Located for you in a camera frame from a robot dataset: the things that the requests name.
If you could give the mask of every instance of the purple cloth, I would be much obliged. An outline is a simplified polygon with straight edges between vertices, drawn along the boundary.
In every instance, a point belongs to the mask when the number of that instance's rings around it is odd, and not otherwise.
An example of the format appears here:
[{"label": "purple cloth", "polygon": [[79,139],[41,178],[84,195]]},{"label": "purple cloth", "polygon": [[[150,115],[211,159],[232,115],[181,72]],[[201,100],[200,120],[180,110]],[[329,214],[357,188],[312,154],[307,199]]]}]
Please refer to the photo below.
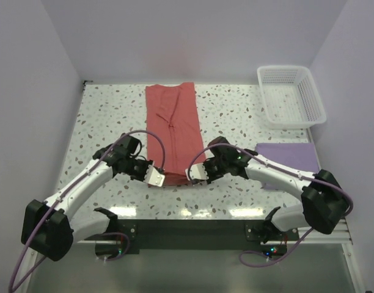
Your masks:
[{"label": "purple cloth", "polygon": [[[315,145],[312,143],[258,143],[256,151],[269,160],[288,167],[319,172]],[[262,183],[266,190],[275,190],[275,186]]]}]

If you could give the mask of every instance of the lavender wall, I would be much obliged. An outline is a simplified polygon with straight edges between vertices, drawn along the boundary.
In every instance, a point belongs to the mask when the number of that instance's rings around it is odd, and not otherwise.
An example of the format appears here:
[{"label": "lavender wall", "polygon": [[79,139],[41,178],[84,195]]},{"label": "lavender wall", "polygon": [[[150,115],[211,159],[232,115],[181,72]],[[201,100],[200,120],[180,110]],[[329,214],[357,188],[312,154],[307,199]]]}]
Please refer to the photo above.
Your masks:
[{"label": "lavender wall", "polygon": [[0,0],[0,292],[22,249],[24,209],[51,194],[80,78],[39,0]]},{"label": "lavender wall", "polygon": [[346,0],[42,0],[84,79],[257,83],[309,66]]},{"label": "lavender wall", "polygon": [[328,121],[313,128],[321,164],[354,198],[356,257],[374,292],[374,0],[349,0],[312,64]]}]

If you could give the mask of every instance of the white basket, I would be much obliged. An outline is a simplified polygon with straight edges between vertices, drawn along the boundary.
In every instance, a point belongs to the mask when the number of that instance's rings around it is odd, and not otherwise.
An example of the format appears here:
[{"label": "white basket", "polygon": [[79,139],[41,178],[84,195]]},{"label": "white basket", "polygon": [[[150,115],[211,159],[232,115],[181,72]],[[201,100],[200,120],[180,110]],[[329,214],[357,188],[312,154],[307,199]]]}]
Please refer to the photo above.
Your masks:
[{"label": "white basket", "polygon": [[257,72],[272,128],[308,128],[326,121],[326,112],[308,68],[262,66]]}]

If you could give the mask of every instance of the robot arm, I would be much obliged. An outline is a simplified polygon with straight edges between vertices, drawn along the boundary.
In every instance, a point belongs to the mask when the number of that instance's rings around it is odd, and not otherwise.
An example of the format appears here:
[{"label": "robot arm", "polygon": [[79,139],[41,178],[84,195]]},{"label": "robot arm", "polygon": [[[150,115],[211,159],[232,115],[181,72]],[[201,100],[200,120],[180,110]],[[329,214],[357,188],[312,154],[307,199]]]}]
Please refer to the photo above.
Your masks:
[{"label": "robot arm", "polygon": [[255,232],[260,233],[263,239],[306,226],[311,226],[323,234],[331,234],[339,220],[344,217],[349,203],[340,192],[317,182],[305,180],[305,178],[317,179],[319,182],[340,188],[328,171],[320,170],[319,173],[314,174],[296,170],[273,162],[255,151],[244,150],[251,154],[248,156],[225,144],[229,142],[224,137],[218,137],[209,143],[209,147],[213,146],[210,150],[214,157],[191,167],[189,175],[193,182],[210,183],[230,173],[245,179],[270,183],[301,202],[289,208],[273,209],[262,225],[256,227]]},{"label": "robot arm", "polygon": [[[30,247],[53,261],[57,261],[69,251],[73,243],[106,231],[109,225],[107,217],[85,223],[77,231],[73,231],[70,226],[70,221],[76,211],[103,184],[117,174],[124,173],[130,175],[131,179],[153,186],[162,186],[165,179],[161,173],[162,170],[157,170],[153,161],[137,159],[133,155],[140,143],[138,139],[127,136],[101,162],[99,158],[104,155],[109,146],[100,149],[94,154],[86,168],[66,187],[48,197],[44,202],[37,200],[30,202],[24,215],[21,242],[23,244],[27,242],[40,219],[49,209],[53,209],[31,241]],[[79,178],[82,179],[77,184],[72,184]]]}]

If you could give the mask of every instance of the folded red garment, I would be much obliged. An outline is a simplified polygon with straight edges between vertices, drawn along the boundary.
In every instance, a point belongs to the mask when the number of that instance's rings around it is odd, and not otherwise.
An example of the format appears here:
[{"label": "folded red garment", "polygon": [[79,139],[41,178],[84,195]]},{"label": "folded red garment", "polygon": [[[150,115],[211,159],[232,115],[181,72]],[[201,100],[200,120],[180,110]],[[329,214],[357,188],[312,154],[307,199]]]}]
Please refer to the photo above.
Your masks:
[{"label": "folded red garment", "polygon": [[[194,156],[204,148],[200,136],[195,88],[192,82],[176,87],[152,85],[146,87],[147,130],[157,134],[166,148],[165,185],[188,183],[185,169]],[[158,167],[161,147],[148,136],[148,159]],[[196,163],[203,162],[202,154]]]}]

